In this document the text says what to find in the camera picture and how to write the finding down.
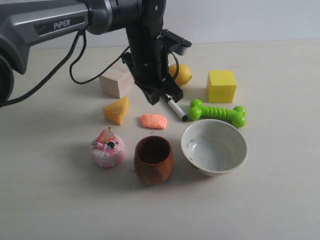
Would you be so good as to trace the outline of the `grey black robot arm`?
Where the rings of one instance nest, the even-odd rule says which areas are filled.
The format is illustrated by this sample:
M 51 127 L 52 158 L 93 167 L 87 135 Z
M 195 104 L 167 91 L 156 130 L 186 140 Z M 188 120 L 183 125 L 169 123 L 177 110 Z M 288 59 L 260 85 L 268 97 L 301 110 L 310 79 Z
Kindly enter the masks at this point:
M 70 56 L 33 89 L 10 99 L 14 72 L 25 74 L 30 48 L 70 33 L 102 35 L 125 29 L 128 47 L 120 55 L 135 84 L 151 105 L 169 95 L 175 102 L 183 91 L 169 74 L 168 55 L 182 54 L 191 44 L 165 30 L 164 0 L 51 0 L 3 4 L 0 7 L 0 105 L 17 104 L 37 92 Z

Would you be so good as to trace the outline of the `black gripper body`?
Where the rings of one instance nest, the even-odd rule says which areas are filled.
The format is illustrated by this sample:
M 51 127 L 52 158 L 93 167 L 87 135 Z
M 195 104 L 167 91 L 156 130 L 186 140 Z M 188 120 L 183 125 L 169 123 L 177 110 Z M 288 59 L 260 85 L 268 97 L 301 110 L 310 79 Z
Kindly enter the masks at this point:
M 173 92 L 168 55 L 174 52 L 175 34 L 157 24 L 134 23 L 125 28 L 130 53 L 122 61 L 143 92 Z

